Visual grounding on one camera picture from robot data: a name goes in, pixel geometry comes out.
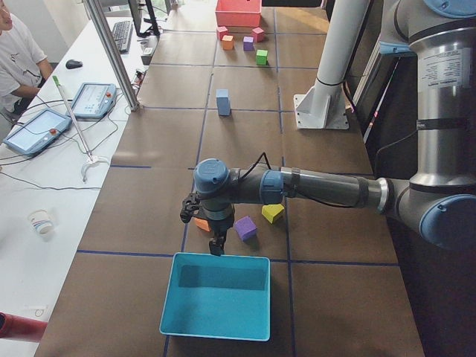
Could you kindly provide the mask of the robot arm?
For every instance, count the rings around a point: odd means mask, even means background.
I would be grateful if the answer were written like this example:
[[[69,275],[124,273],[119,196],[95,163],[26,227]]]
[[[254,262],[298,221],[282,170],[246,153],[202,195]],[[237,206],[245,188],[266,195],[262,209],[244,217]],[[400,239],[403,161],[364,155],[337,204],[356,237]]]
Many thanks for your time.
[[[451,250],[475,245],[475,3],[386,1],[380,51],[417,58],[418,113],[410,150],[370,141],[376,180],[273,168],[261,155],[249,168],[216,158],[197,164],[183,222],[204,219],[210,252],[221,255],[234,207],[309,199],[336,208],[372,208],[425,241]]]

